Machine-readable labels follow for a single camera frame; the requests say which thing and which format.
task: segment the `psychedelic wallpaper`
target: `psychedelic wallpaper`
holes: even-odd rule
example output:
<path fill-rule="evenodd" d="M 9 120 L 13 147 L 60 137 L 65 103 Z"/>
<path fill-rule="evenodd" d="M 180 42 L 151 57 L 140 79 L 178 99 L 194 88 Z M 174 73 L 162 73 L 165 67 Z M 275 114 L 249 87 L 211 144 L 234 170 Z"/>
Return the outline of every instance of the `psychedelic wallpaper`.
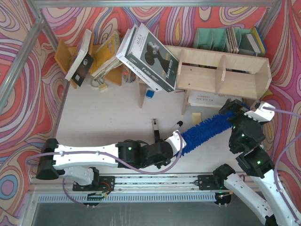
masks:
<path fill-rule="evenodd" d="M 278 17 L 265 31 L 266 57 L 272 83 L 263 100 L 278 109 L 301 114 L 301 1 L 283 0 Z M 301 132 L 301 121 L 287 114 L 276 114 L 264 126 L 265 146 L 275 162 L 284 147 Z M 301 139 L 282 156 L 279 174 L 301 210 Z"/>
<path fill-rule="evenodd" d="M 299 112 L 300 105 L 300 10 L 297 1 L 283 0 L 275 25 L 266 36 L 273 83 L 265 99 L 295 112 Z M 116 29 L 123 36 L 134 24 L 144 23 L 164 44 L 191 47 L 196 28 L 251 28 L 260 22 L 265 8 L 45 8 L 42 12 L 58 39 L 68 46 L 77 45 L 86 28 L 95 32 L 97 44 Z M 0 13 L 2 82 L 34 19 L 24 0 L 0 0 Z M 0 116 L 0 226 L 20 222 L 29 178 L 36 170 L 25 166 L 24 160 L 40 151 L 53 130 L 66 84 L 63 78 L 53 50 L 41 34 Z M 296 122 L 278 115 L 265 126 L 266 145 L 273 158 L 300 131 Z M 300 144 L 299 141 L 283 158 L 280 172 L 299 209 L 301 157 L 295 148 Z"/>
<path fill-rule="evenodd" d="M 34 18 L 22 0 L 0 0 L 0 82 Z M 46 36 L 40 34 L 0 115 L 0 226 L 18 225 L 29 178 L 25 158 L 50 137 L 66 82 Z"/>

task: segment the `blue brush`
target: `blue brush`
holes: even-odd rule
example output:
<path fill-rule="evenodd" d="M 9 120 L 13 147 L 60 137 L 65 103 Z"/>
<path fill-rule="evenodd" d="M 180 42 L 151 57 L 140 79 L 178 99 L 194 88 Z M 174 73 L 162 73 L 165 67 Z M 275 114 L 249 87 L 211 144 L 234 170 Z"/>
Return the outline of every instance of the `blue brush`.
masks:
<path fill-rule="evenodd" d="M 210 138 L 232 127 L 231 123 L 227 120 L 232 116 L 234 116 L 234 112 L 228 112 L 224 115 L 217 114 L 213 116 L 213 118 L 206 119 L 199 125 L 196 125 L 182 133 L 182 137 L 187 143 L 183 149 L 182 155 L 184 156 L 185 153 L 191 152 Z"/>

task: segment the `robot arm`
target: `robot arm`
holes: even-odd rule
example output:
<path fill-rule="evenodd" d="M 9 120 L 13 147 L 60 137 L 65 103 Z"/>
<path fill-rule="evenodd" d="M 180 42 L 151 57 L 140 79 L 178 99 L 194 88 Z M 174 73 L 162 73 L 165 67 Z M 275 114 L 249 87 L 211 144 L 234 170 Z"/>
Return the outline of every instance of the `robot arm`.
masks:
<path fill-rule="evenodd" d="M 289 198 L 280 180 L 277 180 L 281 187 L 277 189 L 274 180 L 274 164 L 266 151 L 260 146 L 265 139 L 261 125 L 270 121 L 274 112 L 264 107 L 274 108 L 268 103 L 257 104 L 256 109 L 249 111 L 239 101 L 227 101 L 220 113 L 234 111 L 236 114 L 229 119 L 233 124 L 232 134 L 229 140 L 230 151 L 241 153 L 236 160 L 244 172 L 257 184 L 263 193 L 265 200 L 252 191 L 239 179 L 230 166 L 224 164 L 214 171 L 215 181 L 233 191 L 260 219 L 266 226 L 297 226 L 301 222 L 300 212 L 296 209 Z M 281 193 L 288 200 L 298 220 L 285 203 Z"/>
<path fill-rule="evenodd" d="M 148 145 L 142 141 L 125 140 L 117 144 L 100 147 L 71 147 L 60 145 L 56 139 L 48 139 L 42 148 L 42 153 L 60 153 L 40 158 L 37 170 L 37 179 L 53 180 L 57 178 L 70 179 L 81 186 L 99 186 L 99 171 L 93 167 L 83 166 L 104 165 L 118 168 L 126 168 L 125 165 L 114 159 L 119 158 L 125 163 L 140 169 L 151 165 L 166 166 L 180 150 L 179 134 L 173 132 L 165 141 L 160 141 Z M 82 151 L 92 151 L 95 154 L 81 153 Z M 68 154 L 68 152 L 78 152 L 78 154 Z M 104 152 L 110 156 L 105 156 L 97 152 Z"/>

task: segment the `gray floor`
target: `gray floor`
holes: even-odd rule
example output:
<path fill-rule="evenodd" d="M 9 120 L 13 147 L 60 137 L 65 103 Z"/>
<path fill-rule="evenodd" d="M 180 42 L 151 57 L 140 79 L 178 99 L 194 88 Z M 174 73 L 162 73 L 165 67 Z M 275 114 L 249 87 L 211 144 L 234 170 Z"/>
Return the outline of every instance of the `gray floor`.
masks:
<path fill-rule="evenodd" d="M 260 226 L 238 198 L 228 207 L 205 202 L 113 203 L 86 209 L 73 203 L 37 207 L 33 226 Z"/>

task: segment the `yellow book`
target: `yellow book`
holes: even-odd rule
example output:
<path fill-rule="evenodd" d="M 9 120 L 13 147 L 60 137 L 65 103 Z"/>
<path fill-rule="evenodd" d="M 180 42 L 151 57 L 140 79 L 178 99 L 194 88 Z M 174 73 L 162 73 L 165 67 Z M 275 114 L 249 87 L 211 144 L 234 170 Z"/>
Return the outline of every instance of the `yellow book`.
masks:
<path fill-rule="evenodd" d="M 96 76 L 97 71 L 101 71 L 107 65 L 115 60 L 115 55 L 120 46 L 120 38 L 118 31 L 113 34 L 96 50 L 93 55 L 94 63 L 91 69 L 91 75 Z"/>
<path fill-rule="evenodd" d="M 259 48 L 260 48 L 260 50 L 261 50 L 261 52 L 262 52 L 262 55 L 264 56 L 264 55 L 265 55 L 265 47 L 264 47 L 264 44 L 263 44 L 263 42 L 262 42 L 262 40 L 261 40 L 261 38 L 260 38 L 260 36 L 259 36 L 259 34 L 258 34 L 258 32 L 257 32 L 256 27 L 253 27 L 253 28 L 252 28 L 251 33 L 252 33 L 253 36 L 255 37 L 255 39 L 256 39 L 256 41 L 257 41 L 257 43 L 258 43 L 258 45 L 259 45 Z"/>

